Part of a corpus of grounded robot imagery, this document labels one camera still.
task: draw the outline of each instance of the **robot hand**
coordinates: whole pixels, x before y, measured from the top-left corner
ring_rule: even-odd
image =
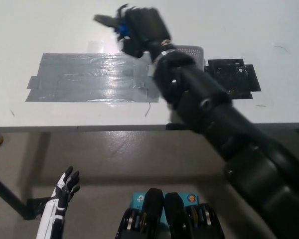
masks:
[[[94,20],[114,28],[123,42],[122,51],[133,57],[140,58],[144,51],[155,59],[164,51],[175,50],[171,44],[169,32],[155,8],[128,8],[123,5],[118,9],[115,18],[95,15]]]
[[[73,195],[79,191],[79,171],[71,175],[70,166],[56,184],[50,201],[45,205],[36,239],[61,239],[64,216]]]

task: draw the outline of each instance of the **blue gripper part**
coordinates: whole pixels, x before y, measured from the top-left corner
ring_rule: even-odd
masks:
[[[122,37],[130,36],[130,32],[124,23],[119,25],[119,32]]]

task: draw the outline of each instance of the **white robotic hand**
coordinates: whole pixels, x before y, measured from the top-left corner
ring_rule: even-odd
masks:
[[[73,195],[79,191],[79,171],[71,175],[70,166],[56,184],[50,201],[45,205],[36,239],[61,239],[64,216]]]

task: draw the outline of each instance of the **robotic arm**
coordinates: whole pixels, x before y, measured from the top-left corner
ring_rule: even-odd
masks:
[[[73,167],[62,174],[47,202],[36,239],[62,239],[64,217],[73,195],[79,191],[79,171],[71,175]]]
[[[115,18],[94,19],[114,29],[126,54],[140,58],[150,53],[161,94],[227,162],[229,183],[278,238],[299,238],[299,161],[242,116],[190,56],[176,51],[157,9],[124,5]]]

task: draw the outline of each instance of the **gray duct tape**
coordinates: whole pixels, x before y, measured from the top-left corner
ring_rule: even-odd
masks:
[[[180,46],[202,64],[202,49]],[[27,102],[158,102],[147,54],[43,54]]]

